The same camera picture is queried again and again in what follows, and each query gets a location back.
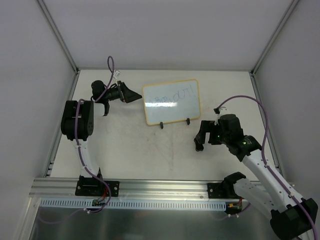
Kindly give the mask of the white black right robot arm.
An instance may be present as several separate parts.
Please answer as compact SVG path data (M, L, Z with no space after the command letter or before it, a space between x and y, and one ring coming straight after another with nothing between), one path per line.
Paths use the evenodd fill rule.
M226 176L209 194L229 198L243 198L268 220L275 235L281 240L301 238L313 231L318 238L315 222L318 205L305 199L272 166L263 155L263 147L251 135L245 135L235 114L219 116L217 120L203 120L194 138L195 149L204 150L206 135L211 145L225 145L229 152L244 164L263 186L260 190L241 172Z

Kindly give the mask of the black felt eraser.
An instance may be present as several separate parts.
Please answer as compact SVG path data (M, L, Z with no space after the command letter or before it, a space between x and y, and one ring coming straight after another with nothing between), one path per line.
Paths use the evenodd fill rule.
M195 144L195 150L197 152L201 152L204 150L204 143L205 143L205 138L202 136L196 136L194 138L194 144Z

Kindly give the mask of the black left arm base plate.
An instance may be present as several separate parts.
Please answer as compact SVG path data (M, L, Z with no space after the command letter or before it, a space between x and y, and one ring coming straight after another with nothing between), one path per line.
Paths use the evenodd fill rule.
M104 181L110 188L110 193L106 193L106 197L118 197L120 182L113 180ZM95 178L80 177L77 181L75 195L80 197L102 197L108 190L105 184Z

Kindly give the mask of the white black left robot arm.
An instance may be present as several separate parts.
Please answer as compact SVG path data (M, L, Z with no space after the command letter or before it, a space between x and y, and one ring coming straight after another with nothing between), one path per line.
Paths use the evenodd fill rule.
M122 81L107 87L101 80L91 84L90 100L68 100L61 119L61 133L72 142L80 162L80 175L75 195L80 197L117 197L118 181L105 181L97 160L90 150L90 140L94 133L95 118L106 117L110 101L120 100L131 103L142 98L130 90Z

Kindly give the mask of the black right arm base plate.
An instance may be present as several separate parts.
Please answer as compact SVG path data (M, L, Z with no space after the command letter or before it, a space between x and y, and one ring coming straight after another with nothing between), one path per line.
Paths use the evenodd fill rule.
M227 182L207 184L207 195L209 199L238 199L242 197L237 195L234 189L234 185Z

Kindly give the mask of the yellow framed whiteboard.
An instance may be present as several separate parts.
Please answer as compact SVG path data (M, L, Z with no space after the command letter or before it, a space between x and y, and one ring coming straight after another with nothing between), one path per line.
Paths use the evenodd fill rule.
M149 126L195 120L201 116L199 83L196 79L145 85L142 97Z

